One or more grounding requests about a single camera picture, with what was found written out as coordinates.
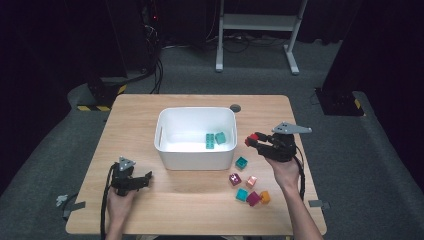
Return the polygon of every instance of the yellow black hazard tape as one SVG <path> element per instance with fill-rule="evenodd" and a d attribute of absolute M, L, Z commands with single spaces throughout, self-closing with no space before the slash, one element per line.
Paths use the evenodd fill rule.
<path fill-rule="evenodd" d="M 127 88 L 127 85 L 123 85 L 121 86 L 116 95 L 120 95 L 123 94 L 125 89 Z M 105 106 L 105 105 L 78 105 L 77 109 L 80 111 L 102 111 L 102 112 L 107 112 L 110 111 L 112 109 L 112 106 Z"/>
<path fill-rule="evenodd" d="M 127 89 L 127 85 L 123 85 L 123 86 L 121 86 L 121 87 L 119 88 L 119 90 L 118 90 L 118 94 L 117 94 L 117 95 L 124 93 L 125 89 Z"/>
<path fill-rule="evenodd" d="M 355 98 L 354 103 L 355 103 L 355 106 L 356 106 L 357 109 L 361 109 L 361 103 L 359 102 L 358 99 Z"/>
<path fill-rule="evenodd" d="M 110 106 L 96 106 L 96 105 L 78 105 L 77 109 L 80 111 L 110 111 L 112 108 Z"/>

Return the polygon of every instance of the dark background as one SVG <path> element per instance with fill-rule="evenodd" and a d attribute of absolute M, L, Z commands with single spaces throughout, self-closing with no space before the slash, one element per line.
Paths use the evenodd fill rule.
<path fill-rule="evenodd" d="M 278 9 L 283 9 L 282 13 L 295 13 L 295 2 L 300 3 L 270 0 L 274 7 L 268 8 L 258 1 L 227 1 L 226 10 L 280 14 Z M 163 37 L 191 39 L 194 44 L 202 44 L 212 26 L 211 36 L 216 36 L 218 19 L 212 20 L 217 14 L 214 11 L 217 1 L 155 3 L 160 8 L 158 17 Z M 104 17 L 109 25 L 103 22 L 96 26 L 104 32 L 91 36 L 89 49 L 96 46 L 100 56 L 104 54 L 99 50 L 101 46 L 96 45 L 96 39 L 103 39 L 103 43 L 108 43 L 107 57 L 112 63 L 96 66 L 104 56 L 92 55 L 89 51 L 78 54 L 87 46 L 75 40 L 80 36 L 75 35 L 72 20 L 80 18 L 70 9 L 71 6 L 74 10 L 83 7 L 84 1 L 2 1 L 0 4 L 3 86 L 0 112 L 4 146 L 0 156 L 0 190 L 3 192 L 38 143 L 69 112 L 68 92 L 86 83 L 92 73 L 98 77 L 106 75 L 102 69 L 108 69 L 109 64 L 121 65 L 118 71 L 122 72 L 127 65 L 122 60 L 124 51 L 119 51 L 116 29 L 110 27 L 112 18 L 104 12 L 97 16 Z M 335 61 L 338 67 L 331 69 L 339 77 L 329 86 L 366 93 L 391 143 L 422 189 L 420 110 L 424 106 L 419 91 L 424 79 L 423 10 L 422 3 L 415 0 L 310 0 L 298 36 L 299 41 L 322 39 L 324 44 L 344 40 Z M 197 24 L 188 26 L 187 21 Z"/>

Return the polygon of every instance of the wire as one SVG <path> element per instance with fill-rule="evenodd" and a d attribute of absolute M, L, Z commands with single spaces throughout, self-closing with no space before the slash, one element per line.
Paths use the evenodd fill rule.
<path fill-rule="evenodd" d="M 309 97 L 309 103 L 311 104 L 311 105 L 319 105 L 320 104 L 320 102 L 318 101 L 318 102 L 312 102 L 312 97 L 313 96 L 315 96 L 317 93 L 316 92 L 314 92 L 310 97 Z"/>
<path fill-rule="evenodd" d="M 163 79 L 163 65 L 162 65 L 162 61 L 159 58 L 156 63 L 156 68 L 154 71 L 155 71 L 155 86 L 150 91 L 150 94 L 153 94 L 153 93 L 159 94 L 160 87 L 162 85 L 162 79 Z"/>
<path fill-rule="evenodd" d="M 213 13 L 212 27 L 211 27 L 211 30 L 209 31 L 208 36 L 206 36 L 206 40 L 208 40 L 208 38 L 211 36 L 212 31 L 213 31 L 213 28 L 215 27 L 215 20 L 216 20 L 216 11 L 217 11 L 217 9 L 218 9 L 218 0 L 215 0 L 215 10 L 214 10 L 214 13 Z"/>
<path fill-rule="evenodd" d="M 107 195 L 110 188 L 110 185 L 109 185 L 110 175 L 112 173 L 113 168 L 115 167 L 115 164 L 113 164 L 109 169 L 109 173 L 107 174 L 107 179 L 106 179 L 105 190 L 103 192 L 102 209 L 100 211 L 100 239 L 101 240 L 106 239 L 105 219 L 106 219 Z"/>
<path fill-rule="evenodd" d="M 185 48 L 185 47 L 190 47 L 190 45 L 170 45 L 170 46 L 165 46 L 162 49 L 170 49 L 170 48 Z"/>
<path fill-rule="evenodd" d="M 238 0 L 236 8 L 234 9 L 234 14 L 236 14 L 238 12 L 239 5 L 240 5 L 240 0 Z"/>
<path fill-rule="evenodd" d="M 213 38 L 213 39 L 210 39 L 207 42 L 215 41 L 214 47 L 216 47 L 217 46 L 216 39 L 217 38 Z M 273 38 L 273 39 L 252 38 L 252 37 L 247 36 L 246 33 L 240 32 L 240 33 L 235 33 L 231 36 L 224 37 L 224 42 L 225 41 L 232 41 L 234 43 L 244 45 L 244 47 L 242 49 L 239 49 L 239 50 L 232 50 L 228 47 L 223 47 L 223 49 L 227 52 L 241 53 L 241 52 L 247 50 L 250 46 L 252 46 L 252 47 L 273 47 L 273 46 L 284 45 L 288 41 L 288 39 L 282 39 L 282 38 Z"/>
<path fill-rule="evenodd" d="M 159 48 L 159 37 L 158 32 L 156 29 L 152 26 L 143 24 L 143 27 L 145 29 L 145 41 L 147 44 L 147 54 L 149 56 L 150 61 L 155 61 L 156 55 L 158 54 L 158 48 Z M 119 82 L 119 85 L 126 85 L 132 82 L 140 81 L 142 79 L 145 79 L 155 73 L 156 71 L 157 63 L 153 65 L 149 65 L 146 69 L 146 71 L 143 71 L 142 75 L 137 76 L 132 79 L 128 79 L 125 81 Z"/>
<path fill-rule="evenodd" d="M 299 158 L 294 156 L 294 159 L 296 160 L 297 166 L 299 167 L 299 174 L 300 174 L 300 191 L 299 191 L 299 194 L 300 194 L 300 198 L 303 201 L 304 196 L 305 196 L 305 162 L 304 162 L 304 159 L 303 159 L 302 151 L 300 151 L 298 146 L 296 146 L 296 148 L 299 151 L 301 159 L 302 159 L 302 160 L 299 160 Z"/>

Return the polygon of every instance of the gray carpet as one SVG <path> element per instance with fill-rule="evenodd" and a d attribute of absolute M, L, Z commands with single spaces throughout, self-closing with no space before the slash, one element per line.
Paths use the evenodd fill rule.
<path fill-rule="evenodd" d="M 243 46 L 226 43 L 236 51 Z M 190 47 L 162 50 L 161 94 L 278 94 L 291 101 L 324 210 L 325 239 L 423 239 L 424 196 L 403 166 L 364 93 L 355 92 L 366 116 L 326 116 L 314 94 L 339 44 L 296 43 L 300 75 L 292 76 L 281 45 L 224 52 L 215 72 L 215 51 Z M 153 76 L 130 83 L 126 94 L 149 93 Z M 39 144 L 0 199 L 0 239 L 99 239 L 65 231 L 56 198 L 78 192 L 108 112 L 75 106 L 85 85 L 69 93 L 73 110 Z M 281 239 L 263 237 L 262 239 Z"/>

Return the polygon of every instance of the black cable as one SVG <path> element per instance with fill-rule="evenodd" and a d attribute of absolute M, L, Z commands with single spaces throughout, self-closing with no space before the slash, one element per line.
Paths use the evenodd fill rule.
<path fill-rule="evenodd" d="M 109 173 L 107 174 L 105 191 L 103 192 L 102 209 L 100 211 L 100 239 L 101 240 L 106 239 L 105 219 L 106 219 L 107 195 L 108 195 L 109 188 L 110 188 L 110 185 L 109 185 L 110 174 L 112 173 L 112 170 L 115 167 L 115 164 L 113 164 L 109 169 Z"/>
<path fill-rule="evenodd" d="M 312 102 L 312 97 L 314 97 L 314 96 L 316 96 L 317 95 L 317 93 L 316 92 L 314 92 L 310 97 L 309 97 L 309 103 L 311 104 L 311 105 L 319 105 L 320 104 L 320 102 L 319 102 L 319 100 L 318 100 L 318 102 L 316 102 L 316 103 L 314 103 L 314 102 Z"/>
<path fill-rule="evenodd" d="M 241 52 L 246 51 L 246 49 L 248 49 L 248 48 L 249 48 L 249 46 L 250 46 L 250 41 L 249 41 L 249 39 L 247 39 L 247 37 L 246 37 L 243 33 L 241 33 L 241 36 L 238 36 L 238 37 L 240 37 L 240 39 L 237 39 L 237 37 L 231 37 L 231 38 L 230 38 L 230 40 L 232 40 L 232 41 L 233 41 L 233 42 L 235 42 L 235 43 L 241 43 L 241 44 L 246 43 L 246 45 L 245 45 L 245 47 L 244 47 L 244 48 L 242 48 L 241 50 L 237 50 L 237 51 L 230 50 L 230 49 L 228 49 L 228 48 L 225 48 L 224 46 L 223 46 L 222 48 L 223 48 L 225 51 L 230 52 L 230 53 L 241 53 Z"/>
<path fill-rule="evenodd" d="M 299 175 L 300 175 L 300 190 L 299 190 L 299 194 L 300 194 L 300 198 L 304 199 L 305 196 L 305 171 L 304 171 L 304 160 L 303 160 L 303 155 L 302 152 L 300 151 L 300 149 L 296 146 L 296 148 L 299 150 L 299 153 L 302 157 L 302 161 L 299 160 L 299 158 L 297 158 L 296 156 L 294 156 L 293 158 L 296 160 L 297 166 L 299 167 Z"/>
<path fill-rule="evenodd" d="M 215 0 L 215 10 L 213 13 L 213 21 L 212 21 L 212 27 L 211 30 L 209 31 L 209 34 L 206 36 L 206 41 L 208 41 L 208 38 L 211 36 L 213 28 L 215 27 L 215 20 L 216 20 L 216 15 L 217 15 L 217 9 L 218 9 L 218 0 Z"/>
<path fill-rule="evenodd" d="M 147 46 L 147 54 L 149 56 L 150 61 L 155 62 L 155 59 L 158 56 L 159 48 L 160 48 L 160 41 L 159 41 L 159 37 L 158 37 L 158 32 L 152 26 L 145 25 L 145 24 L 142 24 L 142 26 L 144 27 L 144 32 L 145 32 L 145 35 L 146 35 L 145 42 L 146 42 L 146 46 Z M 136 82 L 136 81 L 143 80 L 143 79 L 151 76 L 153 73 L 156 73 L 155 72 L 156 66 L 157 66 L 157 63 L 154 63 L 154 64 L 148 66 L 146 71 L 143 71 L 142 75 L 135 77 L 135 78 L 132 78 L 132 79 L 125 80 L 125 81 L 121 81 L 121 82 L 119 82 L 119 84 L 115 84 L 115 85 L 126 85 L 126 84 L 129 84 L 129 83 L 133 83 L 133 82 Z"/>
<path fill-rule="evenodd" d="M 158 58 L 155 68 L 155 85 L 153 89 L 150 91 L 150 94 L 156 93 L 159 94 L 160 87 L 162 85 L 163 79 L 163 65 L 162 61 Z"/>
<path fill-rule="evenodd" d="M 255 43 L 254 41 L 263 41 L 263 40 L 269 40 L 270 43 Z M 278 40 L 284 40 L 281 43 L 275 43 Z M 281 38 L 274 38 L 274 39 L 262 39 L 262 38 L 254 38 L 249 40 L 250 46 L 253 47 L 272 47 L 272 46 L 278 46 L 278 45 L 284 45 L 288 41 L 288 39 L 281 39 Z"/>

